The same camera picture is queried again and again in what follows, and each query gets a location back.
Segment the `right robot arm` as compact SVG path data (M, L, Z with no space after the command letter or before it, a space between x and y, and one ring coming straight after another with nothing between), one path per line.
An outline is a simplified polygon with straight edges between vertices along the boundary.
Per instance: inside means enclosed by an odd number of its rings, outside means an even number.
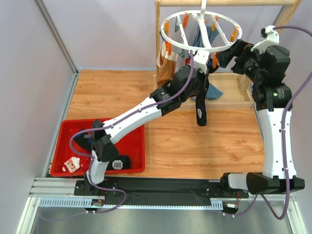
M245 175L228 174L229 187L248 190L253 195L285 194L305 188L305 181L297 177L291 149L283 157L282 133L285 145L290 146L291 89L283 82L291 62L288 49L270 45L263 53L253 50L253 44L241 39L222 52L218 52L220 67L235 60L231 70L248 77L252 83L252 97L256 104L262 129L265 159L261 172Z

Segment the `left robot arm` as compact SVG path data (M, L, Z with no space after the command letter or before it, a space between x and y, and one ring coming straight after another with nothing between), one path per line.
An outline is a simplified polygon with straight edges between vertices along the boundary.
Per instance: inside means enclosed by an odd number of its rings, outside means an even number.
M100 193L100 184L110 164L119 157L116 147L124 136L154 119L181 107L189 98L195 98L196 121L206 126L207 113L205 98L209 88L208 69L180 68L170 81L155 89L139 105L111 120L92 123L91 165L84 175L85 190L91 195Z

